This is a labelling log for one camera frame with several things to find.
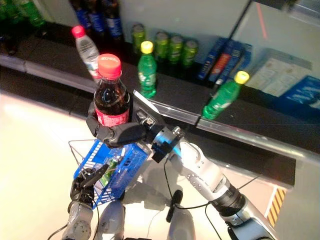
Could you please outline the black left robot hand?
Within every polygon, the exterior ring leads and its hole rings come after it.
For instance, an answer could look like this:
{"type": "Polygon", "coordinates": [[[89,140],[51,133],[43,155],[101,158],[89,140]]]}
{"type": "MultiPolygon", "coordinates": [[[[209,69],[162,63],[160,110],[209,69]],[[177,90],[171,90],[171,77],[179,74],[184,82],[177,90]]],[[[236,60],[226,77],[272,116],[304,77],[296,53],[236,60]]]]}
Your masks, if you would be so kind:
{"type": "Polygon", "coordinates": [[[85,168],[73,180],[70,190],[70,198],[73,202],[80,202],[88,206],[94,203],[94,185],[106,173],[109,165],[106,163],[101,168],[85,168]]]}

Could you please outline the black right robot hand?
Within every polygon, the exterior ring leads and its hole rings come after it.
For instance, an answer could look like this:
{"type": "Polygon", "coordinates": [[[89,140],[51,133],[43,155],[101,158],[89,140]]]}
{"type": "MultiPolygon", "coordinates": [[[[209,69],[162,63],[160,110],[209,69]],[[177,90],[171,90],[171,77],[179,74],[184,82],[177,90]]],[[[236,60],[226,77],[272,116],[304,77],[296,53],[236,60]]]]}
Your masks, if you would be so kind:
{"type": "Polygon", "coordinates": [[[152,133],[147,127],[137,122],[129,122],[115,126],[104,126],[98,121],[95,104],[88,107],[86,124],[91,134],[109,148],[120,148],[139,141],[150,142],[152,133]]]}

